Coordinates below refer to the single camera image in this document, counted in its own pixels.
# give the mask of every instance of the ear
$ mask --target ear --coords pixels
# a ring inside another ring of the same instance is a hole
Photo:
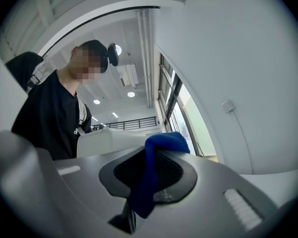
[[[75,54],[75,52],[78,50],[78,47],[75,47],[75,48],[73,48],[72,49],[72,51],[71,51],[71,58],[72,58],[72,56]]]

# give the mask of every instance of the window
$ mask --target window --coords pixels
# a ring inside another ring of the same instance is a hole
[[[162,65],[164,66],[164,68],[165,68],[166,72],[169,74],[169,76],[172,77],[174,70],[172,69],[170,64],[167,62],[167,60],[162,55],[161,55],[161,57],[162,57]]]
[[[189,91],[161,55],[159,106],[167,131],[178,131],[185,138],[190,153],[218,161],[212,140]]]
[[[171,95],[171,87],[168,84],[168,81],[164,74],[162,74],[162,79],[161,79],[161,93],[162,93],[162,100],[163,103],[167,106],[170,95]]]

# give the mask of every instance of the air conditioner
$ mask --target air conditioner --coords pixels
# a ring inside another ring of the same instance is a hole
[[[118,66],[117,71],[119,73],[122,86],[130,85],[135,87],[139,84],[136,66],[134,63]]]

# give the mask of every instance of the window frame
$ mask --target window frame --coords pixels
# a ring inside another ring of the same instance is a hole
[[[182,100],[179,96],[179,93],[180,93],[180,90],[181,90],[181,87],[182,87],[183,83],[182,83],[181,79],[178,77],[176,72],[175,72],[174,80],[172,81],[170,75],[168,74],[166,68],[164,67],[164,65],[162,63],[164,59],[165,58],[161,54],[161,57],[160,57],[160,79],[159,79],[158,102],[159,102],[159,105],[160,105],[161,112],[163,113],[162,114],[163,123],[166,126],[167,131],[172,131],[171,123],[170,123],[170,117],[171,117],[171,114],[172,114],[172,111],[174,109],[175,104],[178,103],[181,114],[182,114],[183,119],[185,121],[185,124],[188,128],[188,132],[189,132],[190,138],[192,140],[192,144],[193,144],[195,154],[196,154],[196,156],[205,158],[201,148],[198,146],[197,140],[194,137],[192,127],[190,125],[189,119],[188,119],[188,117],[185,113],[185,110],[184,110],[183,102],[182,102]],[[165,78],[167,79],[167,83],[169,84],[169,86],[171,88],[170,98],[169,98],[168,103],[166,105],[163,104],[163,103],[165,103],[164,102],[165,100],[164,100],[164,96],[162,94],[162,89],[161,89],[161,83],[162,83],[162,77],[163,77],[162,75],[165,76]]]

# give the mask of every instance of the white wall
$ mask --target white wall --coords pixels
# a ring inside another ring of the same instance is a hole
[[[27,97],[0,58],[0,131],[12,129]]]
[[[193,97],[219,161],[240,174],[297,169],[298,26],[281,2],[187,0],[153,15],[154,42]],[[250,157],[222,110],[227,99]]]

